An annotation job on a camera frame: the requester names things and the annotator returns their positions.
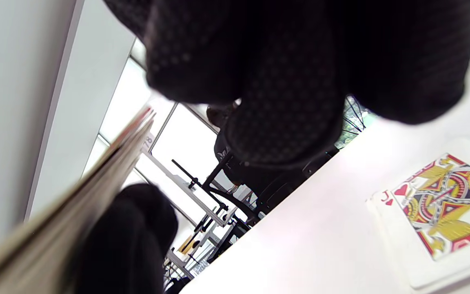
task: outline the person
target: person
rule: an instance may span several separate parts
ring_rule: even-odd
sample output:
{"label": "person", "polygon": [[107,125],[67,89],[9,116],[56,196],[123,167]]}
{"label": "person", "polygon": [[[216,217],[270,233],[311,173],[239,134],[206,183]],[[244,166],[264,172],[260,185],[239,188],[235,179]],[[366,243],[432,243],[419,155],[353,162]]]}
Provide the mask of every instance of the person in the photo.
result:
{"label": "person", "polygon": [[[220,132],[217,135],[214,145],[214,153],[217,160],[220,162],[226,154],[230,151],[224,139],[223,126],[228,120],[230,114],[235,111],[237,104],[233,103],[226,107],[215,107],[209,106],[206,110],[206,116],[208,121],[217,128],[220,128]],[[257,197],[277,179],[283,171],[273,169],[262,169],[259,167],[245,166],[244,162],[233,156],[233,158],[227,162],[226,166],[222,168],[224,174],[230,182],[235,186],[242,184],[250,188]]]}
{"label": "person", "polygon": [[175,210],[152,184],[121,191],[79,251],[75,294],[162,294],[162,264],[177,234]]}

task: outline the black shirt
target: black shirt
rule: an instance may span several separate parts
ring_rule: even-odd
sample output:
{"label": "black shirt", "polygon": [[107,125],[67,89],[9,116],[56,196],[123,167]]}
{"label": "black shirt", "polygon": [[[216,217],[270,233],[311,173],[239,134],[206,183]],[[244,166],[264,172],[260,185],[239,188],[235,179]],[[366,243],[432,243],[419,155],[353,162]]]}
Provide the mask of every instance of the black shirt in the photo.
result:
{"label": "black shirt", "polygon": [[[226,140],[224,139],[224,132],[220,130],[215,140],[215,157],[220,162],[224,156],[230,151]],[[234,184],[245,184],[257,196],[262,193],[271,182],[278,178],[282,173],[281,171],[274,171],[272,169],[261,169],[259,167],[245,166],[244,162],[237,159],[235,156],[227,162],[226,166],[222,168],[228,179]]]}

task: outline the black fabric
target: black fabric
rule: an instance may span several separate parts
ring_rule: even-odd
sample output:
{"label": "black fabric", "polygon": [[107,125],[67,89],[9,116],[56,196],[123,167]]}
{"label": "black fabric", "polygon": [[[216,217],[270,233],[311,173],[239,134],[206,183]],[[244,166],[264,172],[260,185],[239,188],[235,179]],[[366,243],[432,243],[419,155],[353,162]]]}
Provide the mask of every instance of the black fabric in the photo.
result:
{"label": "black fabric", "polygon": [[470,0],[105,2],[142,37],[152,88],[179,102],[241,98],[225,137],[255,166],[321,156],[341,134],[348,94],[409,124],[463,95]]}
{"label": "black fabric", "polygon": [[175,212],[158,188],[125,188],[85,241],[75,293],[161,294],[162,263],[176,233]]}
{"label": "black fabric", "polygon": [[[215,156],[220,162],[228,153],[229,147],[226,145],[224,139],[224,129],[221,129],[215,140]],[[222,168],[224,174],[234,184],[244,184],[250,188],[258,197],[276,178],[278,178],[283,171],[265,169],[254,166],[245,166],[244,162],[235,156],[227,162],[226,166]]]}

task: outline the window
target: window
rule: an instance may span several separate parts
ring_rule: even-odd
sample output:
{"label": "window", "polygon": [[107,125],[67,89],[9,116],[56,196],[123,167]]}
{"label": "window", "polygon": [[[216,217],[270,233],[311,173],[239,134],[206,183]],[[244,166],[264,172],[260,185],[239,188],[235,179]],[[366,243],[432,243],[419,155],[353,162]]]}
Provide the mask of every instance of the window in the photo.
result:
{"label": "window", "polygon": [[366,126],[370,125],[375,116],[369,113],[369,110],[361,106],[358,101],[347,96],[344,103],[344,123],[342,125],[342,135],[335,143],[338,149],[344,148],[358,134],[360,134]]}
{"label": "window", "polygon": [[93,168],[93,166],[97,163],[99,158],[103,156],[107,149],[108,145],[99,139],[99,137],[97,137],[95,139],[95,143],[93,144],[92,151],[90,152],[90,156],[88,157],[88,161],[86,162],[86,166],[84,167],[84,171],[82,172],[83,175]]}
{"label": "window", "polygon": [[144,69],[129,59],[119,79],[110,106],[108,106],[99,133],[108,142],[113,142],[146,103],[153,106],[157,112],[157,119],[151,127],[151,133],[157,134],[174,102],[149,89],[146,85]]}
{"label": "window", "polygon": [[185,106],[175,109],[153,148],[152,155],[174,175],[186,182],[189,177],[172,160],[203,182],[217,166],[213,147],[217,135],[198,120]]}

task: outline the white table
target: white table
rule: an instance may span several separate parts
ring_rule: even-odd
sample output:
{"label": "white table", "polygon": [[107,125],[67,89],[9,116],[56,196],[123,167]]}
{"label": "white table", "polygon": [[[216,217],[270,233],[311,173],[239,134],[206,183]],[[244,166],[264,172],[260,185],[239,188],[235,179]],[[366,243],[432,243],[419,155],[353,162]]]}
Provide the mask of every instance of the white table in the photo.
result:
{"label": "white table", "polygon": [[[364,201],[433,160],[457,136],[470,136],[470,73],[457,107],[417,127],[374,123],[182,293],[407,293]],[[470,294],[470,281],[447,292]]]}

